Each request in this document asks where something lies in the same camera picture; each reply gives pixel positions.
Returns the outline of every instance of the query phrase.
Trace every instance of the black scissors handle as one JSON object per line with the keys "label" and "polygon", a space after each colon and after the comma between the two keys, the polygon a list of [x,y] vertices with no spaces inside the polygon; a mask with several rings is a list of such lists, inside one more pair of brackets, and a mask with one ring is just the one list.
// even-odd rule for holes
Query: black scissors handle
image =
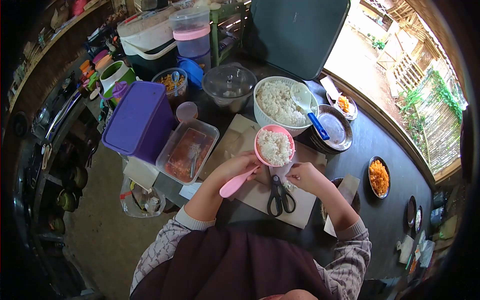
{"label": "black scissors handle", "polygon": [[[267,213],[273,217],[278,217],[285,210],[286,213],[290,214],[295,211],[297,207],[297,202],[293,199],[292,195],[285,189],[280,181],[278,175],[272,176],[272,190],[270,192],[270,197],[267,202]],[[293,203],[293,208],[289,209],[288,198],[291,199]],[[276,214],[272,213],[272,201],[275,200],[276,205]]]}

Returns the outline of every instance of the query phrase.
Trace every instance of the spoon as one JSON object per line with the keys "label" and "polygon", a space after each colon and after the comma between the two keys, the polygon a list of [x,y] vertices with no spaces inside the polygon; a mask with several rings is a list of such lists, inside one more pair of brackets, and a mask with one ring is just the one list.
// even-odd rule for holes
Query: spoon
{"label": "spoon", "polygon": [[307,86],[299,82],[293,84],[290,88],[290,96],[292,97],[293,102],[307,113],[307,116],[310,118],[310,121],[312,121],[313,126],[317,129],[322,140],[329,140],[330,136],[328,136],[327,131],[325,131],[313,111],[310,109],[312,95]]}
{"label": "spoon", "polygon": [[177,83],[179,82],[179,80],[180,80],[180,73],[178,73],[178,71],[173,71],[172,81],[173,81],[173,84],[175,85],[175,97],[179,95],[177,91]]}
{"label": "spoon", "polygon": [[250,171],[237,175],[234,178],[230,179],[220,189],[220,196],[222,196],[223,198],[228,198],[231,195],[233,195],[233,193],[238,191],[241,185],[247,180],[247,177],[251,175],[253,172],[255,172],[255,170],[257,170],[259,167],[260,166],[256,166]]}

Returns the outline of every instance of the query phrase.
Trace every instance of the blue plastic lid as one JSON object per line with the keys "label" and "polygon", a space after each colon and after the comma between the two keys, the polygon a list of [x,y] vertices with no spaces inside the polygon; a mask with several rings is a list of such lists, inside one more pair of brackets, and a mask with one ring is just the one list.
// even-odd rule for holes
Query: blue plastic lid
{"label": "blue plastic lid", "polygon": [[133,82],[119,102],[103,134],[105,146],[127,156],[134,156],[142,143],[152,116],[166,99],[163,84]]}
{"label": "blue plastic lid", "polygon": [[194,87],[199,90],[202,89],[202,78],[204,76],[204,71],[198,65],[198,63],[191,59],[181,59],[177,62],[177,66],[185,70],[188,76],[188,80],[192,83]]}

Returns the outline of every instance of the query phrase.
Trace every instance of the hand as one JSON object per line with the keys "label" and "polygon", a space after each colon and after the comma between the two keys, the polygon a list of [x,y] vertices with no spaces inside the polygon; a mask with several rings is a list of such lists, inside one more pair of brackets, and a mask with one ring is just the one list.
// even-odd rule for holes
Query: hand
{"label": "hand", "polygon": [[[237,175],[246,173],[255,166],[261,166],[262,163],[258,160],[255,151],[246,151],[239,153],[236,157],[231,158],[218,166],[208,179],[215,180],[220,186],[223,186],[227,181],[234,178]],[[253,174],[247,177],[247,181],[253,180],[256,174],[260,173],[262,168],[258,168]]]}
{"label": "hand", "polygon": [[302,190],[318,197],[319,190],[330,181],[312,163],[295,163],[285,177]]}

